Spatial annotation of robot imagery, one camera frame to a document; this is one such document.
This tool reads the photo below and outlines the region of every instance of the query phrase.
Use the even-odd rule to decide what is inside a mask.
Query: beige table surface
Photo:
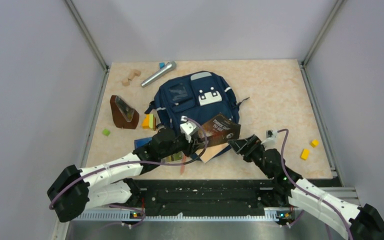
[[[142,88],[140,83],[159,69],[158,62],[113,63],[99,110],[92,138],[87,167],[118,159],[134,149],[134,140],[151,137],[156,132],[142,129],[143,112],[162,83],[175,77],[198,71],[210,71],[223,76],[232,87],[238,101],[250,97],[239,111],[241,138],[256,134],[265,139],[268,129],[289,129],[285,148],[286,165],[305,178],[332,178],[329,162],[321,141],[314,113],[310,104],[298,62],[281,60],[216,60],[177,61],[177,68]],[[130,86],[123,86],[132,69],[142,72]],[[119,95],[140,114],[136,129],[117,128],[112,119],[110,97]],[[103,129],[111,131],[109,136]],[[284,134],[276,144],[280,150]],[[310,146],[313,139],[319,140],[316,148]],[[304,148],[310,150],[307,160],[300,159]],[[247,163],[232,150],[211,159],[207,163],[194,162],[180,174],[180,166],[159,166],[136,179],[266,179],[253,163]]]

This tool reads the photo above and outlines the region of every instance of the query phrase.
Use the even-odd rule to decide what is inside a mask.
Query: white wall
[[[335,0],[74,0],[108,63],[303,60]]]
[[[384,1],[347,1],[308,71],[345,183],[384,219]]]
[[[0,0],[0,240],[49,239],[46,191],[78,163],[103,79],[61,0]]]

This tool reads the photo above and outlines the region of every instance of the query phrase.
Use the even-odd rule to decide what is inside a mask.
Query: gray floor
[[[66,240],[327,240],[325,225],[305,213],[291,229],[273,222],[145,222],[128,227],[104,221],[73,221]],[[342,240],[331,230],[333,240]]]

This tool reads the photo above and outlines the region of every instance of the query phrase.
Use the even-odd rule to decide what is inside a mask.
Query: metal frame
[[[96,106],[95,106],[93,118],[91,121],[90,130],[89,130],[89,133],[87,136],[87,140],[86,140],[86,144],[84,147],[83,156],[82,156],[82,160],[81,160],[80,166],[84,167],[86,165],[86,161],[88,158],[92,138],[94,135],[95,125],[96,125],[97,118],[98,118],[98,113],[99,113],[99,110],[100,110],[100,107],[102,104],[102,99],[103,99],[105,87],[107,85],[107,80],[108,80],[108,76],[110,73],[110,67],[105,62],[104,57],[102,56],[101,52],[99,51],[98,46],[96,45],[94,39],[92,38],[92,35],[90,34],[84,21],[82,20],[82,17],[80,16],[80,14],[79,14],[76,6],[74,5],[73,1],[72,0],[63,0],[63,1],[66,4],[66,6],[67,6],[69,12],[71,13],[73,19],[75,20],[80,32],[82,33],[82,35],[84,37],[84,39],[86,40],[87,44],[89,45],[90,50],[94,54],[96,60],[99,62],[101,67],[105,70],[105,75],[104,75],[104,78],[102,80],[102,85],[101,85],[98,99],[96,101]],[[317,51],[318,46],[320,45],[320,43],[323,40],[326,33],[329,31],[329,28],[332,25],[333,20],[335,19],[335,17],[338,14],[338,11],[340,10],[341,6],[343,6],[343,4],[345,2],[346,2],[346,0],[337,0],[336,1],[333,9],[331,10],[329,16],[327,17],[327,19],[326,19],[324,25],[322,26],[319,34],[315,38],[311,48],[309,49],[307,55],[305,56],[305,59],[301,63],[299,63],[302,78],[303,78],[305,87],[307,89],[308,97],[309,97],[311,106],[313,108],[314,116],[315,116],[317,126],[319,129],[320,135],[321,135],[321,139],[322,139],[324,147],[325,147],[327,159],[329,161],[329,165],[330,165],[331,170],[332,170],[332,175],[334,178],[338,176],[339,180],[341,179],[342,172],[341,172],[339,165],[336,161],[335,152],[332,148],[328,128],[325,125],[323,115],[321,112],[321,108],[320,108],[319,102],[317,100],[317,96],[314,92],[311,78],[307,72],[307,64],[310,62],[314,53]],[[266,183],[268,184],[269,180],[262,180],[261,182],[264,182],[264,184],[266,184]],[[320,187],[324,191],[332,194],[335,197],[338,197],[340,199],[343,199],[343,200],[350,202],[350,203],[353,203],[353,204],[357,204],[357,205],[360,204],[356,190],[353,187],[322,187],[322,186],[320,186]],[[266,210],[267,210],[268,214],[270,215],[270,214],[272,214],[271,211],[284,211],[284,210],[286,210],[286,208],[269,207]],[[75,219],[74,221],[96,221],[96,220],[112,221],[112,220],[114,220],[114,219],[112,219],[112,218],[114,218],[114,216],[117,217],[117,221],[122,220],[121,218],[118,218],[118,217],[120,217],[120,215],[113,215],[113,213],[123,213],[123,211],[119,210],[119,209],[87,210],[84,213],[82,213],[82,215],[80,215],[78,217],[78,219]],[[173,217],[167,217],[167,218],[150,217],[150,218],[148,218],[147,221],[166,221],[166,220],[167,221],[197,221],[197,220],[201,221],[203,219],[204,219],[204,217],[194,217],[193,219],[191,219],[191,218],[187,218],[187,217],[185,218],[183,216],[175,216],[174,218]],[[226,221],[237,221],[236,218],[226,218],[225,220]],[[253,219],[253,217],[251,217],[250,219],[244,218],[243,220],[244,221],[255,221],[255,219]],[[65,239],[67,232],[68,232],[68,229],[69,229],[69,222],[61,223],[57,219],[51,239],[52,240]]]

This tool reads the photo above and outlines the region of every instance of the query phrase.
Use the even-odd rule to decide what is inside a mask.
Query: metal tube
[[[157,79],[161,78],[163,75],[170,72],[171,70],[174,70],[175,68],[176,68],[176,62],[169,61],[164,67],[162,67],[160,70],[158,70],[157,72],[149,76],[140,85],[142,86],[142,88],[144,88],[150,85],[151,83],[153,83],[154,81],[156,81]]]

